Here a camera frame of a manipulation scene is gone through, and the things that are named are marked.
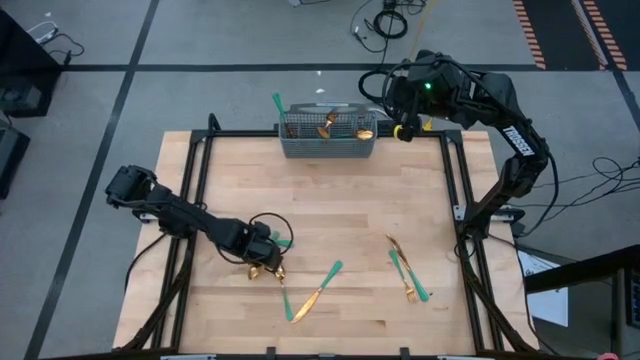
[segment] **knife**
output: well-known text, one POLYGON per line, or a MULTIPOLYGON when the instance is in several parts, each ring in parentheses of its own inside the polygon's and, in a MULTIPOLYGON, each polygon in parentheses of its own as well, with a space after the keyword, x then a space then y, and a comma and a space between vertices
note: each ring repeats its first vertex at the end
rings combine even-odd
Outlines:
POLYGON ((293 320, 291 320, 292 324, 295 324, 298 321, 302 320, 302 318, 305 317, 309 313, 309 311, 311 311, 313 304, 315 304, 316 300, 318 300, 318 296, 320 296, 320 293, 322 293, 322 290, 327 286, 327 284, 329 284, 329 281, 331 281, 331 278, 333 278, 338 273, 338 271, 340 271, 341 268, 342 268, 342 261, 338 260, 336 261, 335 264, 333 264, 331 271, 329 271, 329 275, 327 275, 327 278, 324 279, 324 281, 322 282, 322 285, 320 285, 318 290, 316 290, 316 292, 313 295, 311 295, 309 300, 307 300, 307 302, 304 303, 304 305, 302 305, 302 308, 300 308, 300 311, 298 311, 298 313, 293 318, 293 320))
POLYGON ((413 273, 413 270, 411 270, 411 266, 409 266, 409 261, 407 260, 407 257, 404 256, 404 253, 402 252, 402 249, 400 248, 400 244, 398 244, 396 239, 394 239, 391 235, 389 235, 389 234, 385 234, 385 235, 387 236, 387 239, 389 239, 389 241, 391 242, 391 246, 393 246, 393 248, 398 253, 398 256, 400 257, 400 261, 402 262, 402 265, 404 265, 404 267, 407 269, 407 272, 409 272, 409 276, 411 276, 411 280, 413 281, 413 285, 415 285, 416 290, 418 290, 418 296, 420 296, 420 300, 422 302, 429 301, 429 295, 427 294, 427 292, 422 287, 422 284, 420 284, 420 281, 418 281, 418 278, 413 273))

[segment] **fork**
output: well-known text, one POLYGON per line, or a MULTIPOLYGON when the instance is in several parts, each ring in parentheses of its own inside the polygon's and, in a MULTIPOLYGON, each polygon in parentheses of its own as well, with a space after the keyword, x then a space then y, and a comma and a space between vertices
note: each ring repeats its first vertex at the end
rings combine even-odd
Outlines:
POLYGON ((416 295, 415 289, 409 285, 407 279, 404 277, 404 272, 402 272, 402 267, 400 267, 400 262, 398 261, 398 252, 391 249, 389 250, 389 256, 391 256, 393 263, 396 265, 396 269, 398 269, 398 273, 400 273, 400 277, 404 283, 404 292, 407 295, 407 300, 409 300, 410 303, 415 303, 418 301, 418 296, 416 295))

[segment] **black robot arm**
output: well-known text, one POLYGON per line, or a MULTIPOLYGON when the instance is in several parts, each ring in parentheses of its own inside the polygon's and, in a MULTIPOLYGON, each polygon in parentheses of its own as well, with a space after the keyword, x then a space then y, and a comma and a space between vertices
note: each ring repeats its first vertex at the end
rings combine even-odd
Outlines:
POLYGON ((105 192, 109 205, 131 208, 138 218, 152 214, 158 218, 160 230, 169 235, 187 238, 200 230, 218 249, 242 259, 241 263, 264 265, 275 271, 282 262, 280 249, 269 239, 267 225, 217 218, 158 184, 150 170, 122 166, 105 192))
MULTIPOLYGON (((395 136, 411 141, 421 131, 419 114, 460 124, 468 129, 477 121, 494 127, 516 154, 508 159, 498 182, 480 200, 467 204, 463 234, 486 238, 491 216, 512 197, 528 194, 547 166, 549 148, 518 106, 516 91, 505 74, 472 72, 449 56, 420 51, 413 63, 395 70, 409 69, 407 76, 393 78, 383 105, 396 121, 395 136)), ((391 76, 387 76, 384 89, 391 76)))

